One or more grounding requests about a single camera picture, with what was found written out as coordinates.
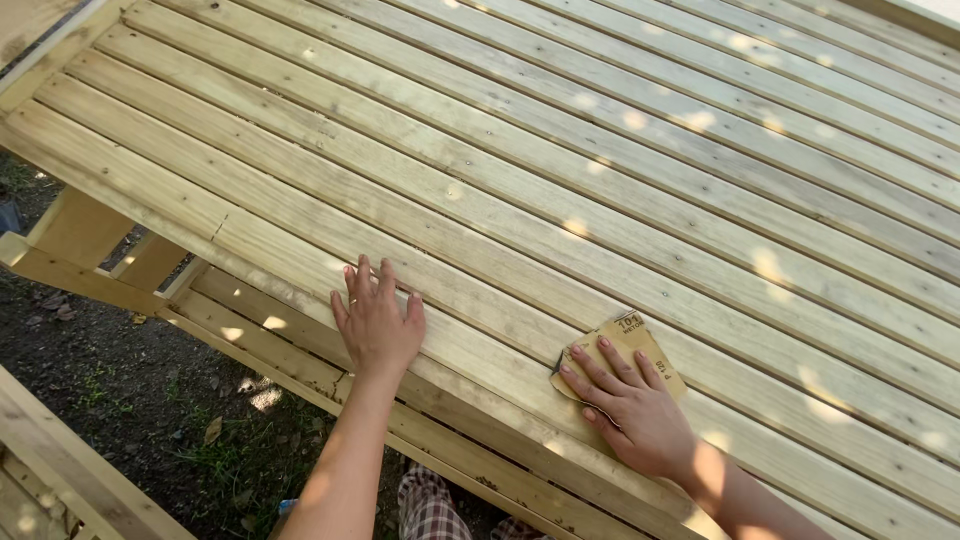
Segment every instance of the forearm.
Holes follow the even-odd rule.
[[[283,540],[372,537],[383,444],[397,380],[382,374],[357,378],[284,527]]]
[[[830,538],[704,441],[677,483],[733,540]]]

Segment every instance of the finger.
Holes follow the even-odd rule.
[[[610,363],[613,372],[620,377],[620,380],[636,388],[646,388],[647,384],[643,381],[640,374],[623,360],[620,353],[616,350],[616,347],[613,346],[607,337],[600,337],[600,339],[597,340],[597,347],[600,349],[603,357],[607,359],[607,362]]]
[[[396,288],[394,266],[388,258],[383,258],[380,260],[380,286],[376,289],[376,294],[379,296],[389,294],[393,297],[394,288]]]
[[[344,301],[340,298],[340,293],[335,290],[330,291],[330,307],[333,307],[333,318],[337,321],[337,328],[340,329],[340,333],[344,333],[350,315],[347,308],[344,307]]]
[[[604,440],[607,441],[607,444],[613,448],[613,451],[616,452],[617,455],[621,455],[634,445],[627,435],[618,429],[602,411],[587,407],[584,409],[584,418],[587,419],[595,430],[600,431]]]
[[[640,368],[640,372],[643,373],[643,378],[647,380],[647,384],[654,390],[666,392],[666,382],[663,381],[663,378],[660,376],[660,373],[657,372],[657,368],[654,367],[653,362],[650,361],[647,354],[643,351],[635,351],[634,358],[636,358],[636,365]]]
[[[415,292],[407,299],[407,320],[403,323],[413,328],[426,327],[426,318],[423,316],[423,297]]]
[[[580,399],[589,404],[597,405],[601,408],[610,408],[613,404],[613,396],[597,388],[576,373],[569,366],[560,366],[560,376],[566,383],[573,388],[573,391],[580,396]]]
[[[570,355],[573,356],[575,362],[580,364],[580,367],[584,368],[587,376],[590,377],[590,380],[595,382],[597,386],[610,392],[614,396],[627,395],[627,385],[600,367],[579,345],[574,345],[570,348]]]
[[[370,258],[361,255],[357,259],[357,275],[353,280],[353,298],[357,300],[369,298],[372,295],[370,281]]]

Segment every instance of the dry leaf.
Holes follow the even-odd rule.
[[[206,426],[206,433],[204,433],[204,444],[208,445],[217,440],[217,437],[220,436],[220,432],[224,430],[224,417],[218,416],[210,421]]]
[[[240,519],[240,525],[249,532],[254,532],[256,529],[256,516],[253,514],[247,514]]]

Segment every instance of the hand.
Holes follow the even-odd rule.
[[[426,322],[423,299],[415,292],[407,300],[404,317],[396,305],[396,275],[388,258],[380,261],[380,284],[372,281],[370,259],[361,255],[357,270],[344,267],[349,305],[330,291],[337,328],[344,337],[358,379],[384,377],[399,383],[417,356]]]
[[[584,417],[635,471],[675,481],[684,478],[693,461],[697,437],[650,359],[642,351],[634,352],[641,377],[606,337],[597,340],[597,348],[616,375],[575,346],[571,351],[574,361],[595,385],[566,366],[561,367],[561,377],[585,402],[606,411],[620,429],[607,415],[591,407],[584,409]]]

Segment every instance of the wooden beam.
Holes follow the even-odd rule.
[[[103,540],[196,540],[3,368],[0,440]]]
[[[114,280],[99,268],[82,268],[32,247],[16,233],[7,232],[0,237],[0,264],[28,280],[145,315],[153,315],[166,304],[163,298]]]
[[[92,270],[132,228],[129,217],[67,186],[27,235],[27,243]]]
[[[185,249],[150,231],[117,263],[110,276],[140,290],[153,292],[186,255]]]

